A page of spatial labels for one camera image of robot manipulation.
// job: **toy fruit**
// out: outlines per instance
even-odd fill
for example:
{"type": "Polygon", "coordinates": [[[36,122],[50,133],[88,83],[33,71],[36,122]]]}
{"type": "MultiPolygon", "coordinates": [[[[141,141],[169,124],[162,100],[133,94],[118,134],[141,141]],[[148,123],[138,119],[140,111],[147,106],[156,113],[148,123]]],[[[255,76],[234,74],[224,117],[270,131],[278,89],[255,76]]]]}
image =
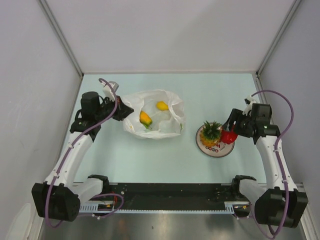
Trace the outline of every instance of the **toy fruit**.
{"type": "Polygon", "coordinates": [[[152,119],[144,111],[141,111],[140,123],[142,123],[146,128],[148,128],[152,124],[152,119]]]}
{"type": "Polygon", "coordinates": [[[232,144],[237,137],[238,135],[234,131],[226,131],[222,129],[220,141],[225,144],[232,144]]]}
{"type": "Polygon", "coordinates": [[[156,107],[161,111],[169,110],[168,105],[164,101],[158,101],[156,107]]]}
{"type": "Polygon", "coordinates": [[[206,121],[204,123],[204,127],[200,133],[200,140],[206,147],[212,147],[219,143],[221,137],[221,124],[214,121],[213,123],[209,123],[206,121]]]}

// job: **green leaves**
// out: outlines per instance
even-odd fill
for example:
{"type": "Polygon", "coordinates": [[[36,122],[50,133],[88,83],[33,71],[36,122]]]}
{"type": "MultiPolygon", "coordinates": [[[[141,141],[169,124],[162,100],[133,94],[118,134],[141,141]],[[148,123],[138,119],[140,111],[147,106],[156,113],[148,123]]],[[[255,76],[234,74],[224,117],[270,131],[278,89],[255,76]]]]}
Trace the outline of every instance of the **green leaves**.
{"type": "Polygon", "coordinates": [[[220,138],[221,131],[218,129],[221,126],[220,123],[214,121],[212,124],[210,124],[208,121],[205,121],[204,127],[203,127],[203,135],[210,140],[215,140],[220,138]]]}

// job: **table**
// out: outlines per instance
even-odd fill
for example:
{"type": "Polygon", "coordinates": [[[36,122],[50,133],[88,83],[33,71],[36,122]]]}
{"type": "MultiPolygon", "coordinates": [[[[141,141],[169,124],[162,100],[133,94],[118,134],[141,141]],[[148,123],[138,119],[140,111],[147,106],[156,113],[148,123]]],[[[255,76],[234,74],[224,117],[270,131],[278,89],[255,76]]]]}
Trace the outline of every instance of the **table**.
{"type": "Polygon", "coordinates": [[[202,153],[195,141],[204,121],[224,123],[232,108],[244,109],[244,98],[256,92],[249,73],[85,74],[71,122],[80,109],[81,95],[103,95],[98,79],[119,84],[117,94],[164,89],[184,101],[186,125],[181,136],[161,140],[138,139],[111,119],[102,125],[77,171],[75,182],[89,175],[108,176],[111,183],[231,183],[235,175],[266,182],[263,163],[253,140],[238,137],[233,151],[223,158],[202,153]]]}

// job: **pineapple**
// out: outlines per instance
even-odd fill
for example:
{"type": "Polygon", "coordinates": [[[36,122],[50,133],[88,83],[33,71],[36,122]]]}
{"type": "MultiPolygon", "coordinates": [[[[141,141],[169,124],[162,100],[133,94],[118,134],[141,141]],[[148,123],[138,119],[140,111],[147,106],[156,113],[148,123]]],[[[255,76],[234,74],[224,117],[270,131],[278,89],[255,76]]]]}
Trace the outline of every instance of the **pineapple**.
{"type": "Polygon", "coordinates": [[[204,127],[200,132],[200,140],[206,147],[215,146],[220,141],[221,124],[214,121],[210,124],[208,121],[204,123],[204,127]]]}

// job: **white wall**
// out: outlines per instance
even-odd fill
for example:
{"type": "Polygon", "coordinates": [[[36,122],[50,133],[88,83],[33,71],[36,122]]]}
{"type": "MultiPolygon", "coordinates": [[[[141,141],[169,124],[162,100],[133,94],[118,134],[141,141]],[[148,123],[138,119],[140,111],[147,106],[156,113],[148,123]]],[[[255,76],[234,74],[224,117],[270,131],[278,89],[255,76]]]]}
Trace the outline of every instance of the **white wall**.
{"type": "MultiPolygon", "coordinates": [[[[283,138],[285,158],[293,176],[303,182],[320,229],[320,1],[301,4],[291,25],[261,75],[264,89],[283,93],[293,104],[295,119],[283,138]]],[[[267,95],[276,124],[289,122],[289,107],[267,95]]]]}
{"type": "Polygon", "coordinates": [[[20,208],[33,207],[33,184],[52,170],[80,79],[36,0],[1,1],[0,33],[3,240],[20,208]]]}
{"type": "Polygon", "coordinates": [[[48,0],[84,73],[256,71],[294,0],[48,0]]]}

